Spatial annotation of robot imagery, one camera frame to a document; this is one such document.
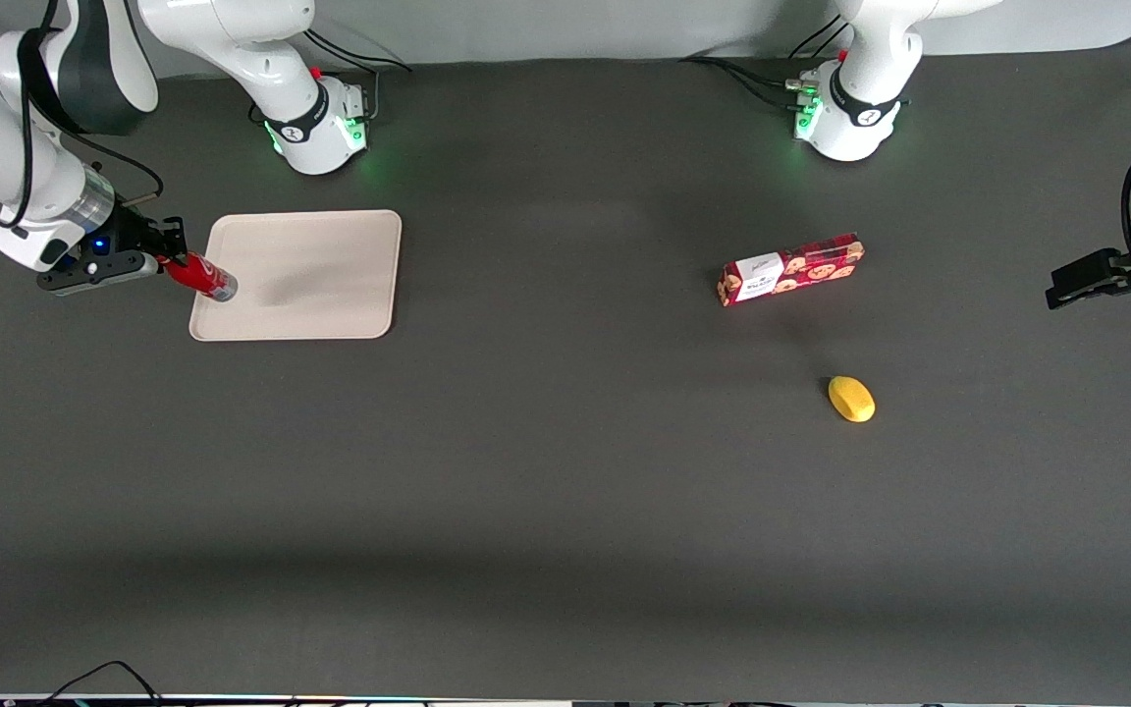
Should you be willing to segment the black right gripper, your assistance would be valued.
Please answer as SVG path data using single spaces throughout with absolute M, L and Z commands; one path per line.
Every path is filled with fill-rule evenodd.
M 77 245 L 77 260 L 95 264 L 152 264 L 159 276 L 176 278 L 185 258 L 185 221 L 145 219 L 139 213 L 113 213 Z

